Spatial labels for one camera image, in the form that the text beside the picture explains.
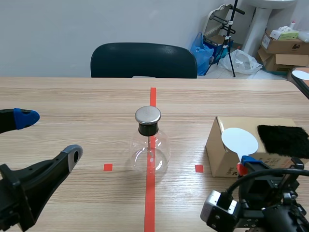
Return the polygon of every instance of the sink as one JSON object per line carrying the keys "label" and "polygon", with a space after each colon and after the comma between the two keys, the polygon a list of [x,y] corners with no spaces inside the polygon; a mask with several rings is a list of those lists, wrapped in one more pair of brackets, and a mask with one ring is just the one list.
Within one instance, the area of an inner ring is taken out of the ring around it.
{"label": "sink", "polygon": [[246,0],[246,3],[267,9],[282,9],[291,6],[296,0]]}
{"label": "sink", "polygon": [[272,9],[283,9],[291,6],[296,1],[297,0],[246,0],[245,2],[247,4],[256,7],[256,11],[242,50],[254,57],[260,46]]}

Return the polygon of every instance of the black sponge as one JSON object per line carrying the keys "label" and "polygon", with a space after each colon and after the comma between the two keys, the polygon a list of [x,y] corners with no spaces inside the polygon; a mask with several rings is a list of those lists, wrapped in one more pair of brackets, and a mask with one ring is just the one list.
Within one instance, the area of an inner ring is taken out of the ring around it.
{"label": "black sponge", "polygon": [[309,136],[301,127],[259,125],[257,130],[269,154],[309,159]]}

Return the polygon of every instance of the wooden table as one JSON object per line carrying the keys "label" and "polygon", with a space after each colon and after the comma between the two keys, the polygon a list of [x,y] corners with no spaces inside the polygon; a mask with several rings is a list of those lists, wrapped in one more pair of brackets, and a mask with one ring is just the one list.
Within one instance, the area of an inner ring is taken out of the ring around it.
{"label": "wooden table", "polygon": [[[67,145],[84,148],[30,231],[144,231],[145,176],[129,165],[128,147],[150,87],[157,88],[159,127],[171,142],[168,171],[156,183],[157,232],[213,231],[199,217],[203,203],[212,189],[235,181],[211,175],[205,144],[215,116],[287,117],[309,131],[309,101],[287,81],[0,78],[1,109],[41,115],[36,125],[0,136],[0,164],[21,169]],[[103,172],[105,163],[112,172]],[[299,202],[308,209],[309,178],[299,180]]]}

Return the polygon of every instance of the robotic arm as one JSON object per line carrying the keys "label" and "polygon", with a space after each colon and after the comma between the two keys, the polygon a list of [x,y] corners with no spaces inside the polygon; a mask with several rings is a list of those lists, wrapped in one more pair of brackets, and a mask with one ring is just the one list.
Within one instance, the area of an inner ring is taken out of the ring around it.
{"label": "robotic arm", "polygon": [[[211,192],[204,203],[201,219],[218,232],[247,228],[249,232],[309,232],[305,209],[296,202],[299,175],[309,176],[304,164],[292,158],[290,169],[271,169],[244,156],[248,174],[225,192]],[[239,202],[232,192],[239,186]]]}
{"label": "robotic arm", "polygon": [[[35,111],[0,110],[0,133],[29,127],[39,120]],[[70,145],[51,160],[12,171],[0,166],[0,231],[19,224],[28,230],[38,220],[41,211],[59,185],[68,177],[83,155],[79,145]]]}

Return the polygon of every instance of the floor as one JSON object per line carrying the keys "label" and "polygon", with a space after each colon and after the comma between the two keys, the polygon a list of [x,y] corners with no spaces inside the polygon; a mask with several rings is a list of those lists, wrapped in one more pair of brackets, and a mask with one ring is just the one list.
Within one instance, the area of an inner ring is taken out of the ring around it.
{"label": "floor", "polygon": [[209,69],[205,76],[197,76],[198,79],[266,79],[266,80],[286,80],[283,76],[273,75],[263,70],[259,70],[252,75],[246,75],[242,73],[235,73],[236,77],[233,77],[233,73],[229,70],[222,69],[218,65],[214,64]]}

